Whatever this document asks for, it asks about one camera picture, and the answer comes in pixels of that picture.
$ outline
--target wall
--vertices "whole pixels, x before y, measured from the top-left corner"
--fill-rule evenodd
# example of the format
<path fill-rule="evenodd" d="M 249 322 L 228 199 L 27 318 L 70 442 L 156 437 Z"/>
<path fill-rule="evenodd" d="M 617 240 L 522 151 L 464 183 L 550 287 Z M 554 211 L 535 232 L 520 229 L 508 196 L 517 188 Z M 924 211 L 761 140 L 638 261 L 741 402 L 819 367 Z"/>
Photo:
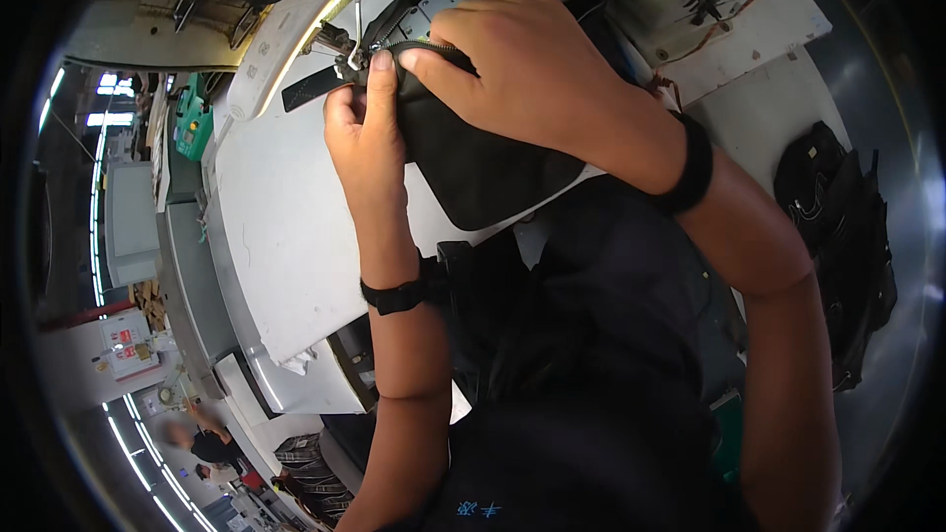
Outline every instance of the wall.
<path fill-rule="evenodd" d="M 161 353 L 159 368 L 116 383 L 110 370 L 99 372 L 92 363 L 92 358 L 105 347 L 97 321 L 72 329 L 39 333 L 33 345 L 41 378 L 48 385 L 46 393 L 65 415 L 91 409 L 125 393 L 162 382 L 180 362 L 177 353 Z"/>

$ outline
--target person in black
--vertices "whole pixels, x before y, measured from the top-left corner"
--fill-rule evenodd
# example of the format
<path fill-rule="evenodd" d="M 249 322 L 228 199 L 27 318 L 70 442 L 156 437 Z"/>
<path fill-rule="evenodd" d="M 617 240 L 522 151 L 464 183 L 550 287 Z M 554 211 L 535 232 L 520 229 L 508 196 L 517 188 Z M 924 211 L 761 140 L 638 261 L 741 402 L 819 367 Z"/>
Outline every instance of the person in black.
<path fill-rule="evenodd" d="M 180 421 L 168 420 L 165 425 L 165 440 L 178 448 L 190 451 L 204 462 L 229 464 L 237 473 L 243 472 L 245 469 L 239 463 L 243 450 L 227 428 L 202 409 L 196 409 L 192 416 L 198 425 L 196 433 Z"/>
<path fill-rule="evenodd" d="M 464 0 L 433 18 L 430 42 L 461 50 L 476 74 L 436 50 L 397 61 L 382 50 L 366 99 L 345 87 L 325 100 L 325 143 L 368 289 L 403 292 L 420 278 L 397 65 L 467 124 L 611 176 L 550 206 L 559 221 L 498 332 L 506 368 L 489 385 L 503 394 L 454 426 L 438 307 L 369 306 L 376 426 L 337 532 L 826 529 L 840 488 L 831 355 L 813 264 L 789 218 L 721 150 L 692 157 L 690 123 L 623 82 L 560 0 Z M 694 195 L 701 164 L 709 174 Z M 668 200 L 670 216 L 654 205 Z M 680 228 L 743 294 L 736 485 L 710 463 L 694 316 L 667 243 Z"/>

